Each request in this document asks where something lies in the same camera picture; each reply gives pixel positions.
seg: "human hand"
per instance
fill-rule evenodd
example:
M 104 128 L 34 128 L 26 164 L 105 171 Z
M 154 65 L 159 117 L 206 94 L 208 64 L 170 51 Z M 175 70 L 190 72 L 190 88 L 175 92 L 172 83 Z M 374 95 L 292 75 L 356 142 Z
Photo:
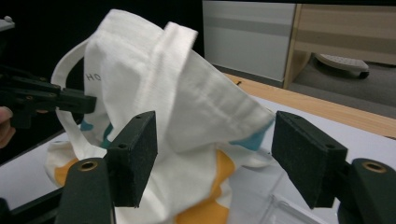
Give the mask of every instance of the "human hand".
M 0 148 L 5 147 L 15 133 L 11 127 L 12 111 L 5 106 L 0 106 Z

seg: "bag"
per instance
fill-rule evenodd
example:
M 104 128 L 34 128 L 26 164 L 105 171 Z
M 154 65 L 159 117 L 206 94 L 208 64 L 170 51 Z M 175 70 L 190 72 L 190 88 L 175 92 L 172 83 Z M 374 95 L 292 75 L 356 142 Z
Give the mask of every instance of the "bag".
M 103 157 L 132 117 L 154 110 L 159 154 L 140 207 L 116 208 L 117 223 L 227 221 L 227 179 L 254 156 L 275 114 L 192 51 L 195 36 L 172 22 L 163 30 L 113 9 L 61 59 L 51 82 L 64 87 L 84 57 L 85 94 L 97 104 L 80 129 L 69 112 L 57 111 L 70 143 L 49 148 L 55 183 L 62 185 L 77 159 Z

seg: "white panel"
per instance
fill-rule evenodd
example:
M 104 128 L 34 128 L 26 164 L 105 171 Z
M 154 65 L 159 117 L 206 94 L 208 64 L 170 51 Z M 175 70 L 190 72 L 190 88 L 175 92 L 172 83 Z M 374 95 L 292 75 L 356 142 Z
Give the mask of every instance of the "white panel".
M 205 58 L 283 81 L 294 4 L 204 1 Z

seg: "person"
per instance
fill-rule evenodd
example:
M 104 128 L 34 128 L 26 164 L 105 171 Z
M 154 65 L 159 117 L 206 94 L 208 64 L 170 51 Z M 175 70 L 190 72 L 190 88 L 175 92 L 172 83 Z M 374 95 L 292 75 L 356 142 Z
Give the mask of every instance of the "person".
M 5 147 L 14 135 L 15 128 L 11 127 L 12 111 L 0 106 L 0 148 Z

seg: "orange fabric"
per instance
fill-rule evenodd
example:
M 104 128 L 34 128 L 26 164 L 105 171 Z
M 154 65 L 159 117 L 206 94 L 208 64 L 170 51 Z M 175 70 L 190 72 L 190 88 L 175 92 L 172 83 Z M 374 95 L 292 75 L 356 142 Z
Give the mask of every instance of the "orange fabric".
M 207 199 L 180 213 L 177 224 L 226 223 L 229 209 L 216 202 L 221 195 L 221 183 L 235 170 L 233 161 L 222 151 L 217 151 L 217 174 Z
M 70 166 L 72 166 L 74 163 L 78 162 L 77 158 L 74 158 L 70 162 L 68 162 L 66 165 L 62 167 L 56 167 L 55 168 L 55 180 L 58 184 L 61 186 L 64 186 L 64 182 L 66 182 L 66 177 L 67 177 L 67 172 L 69 171 Z

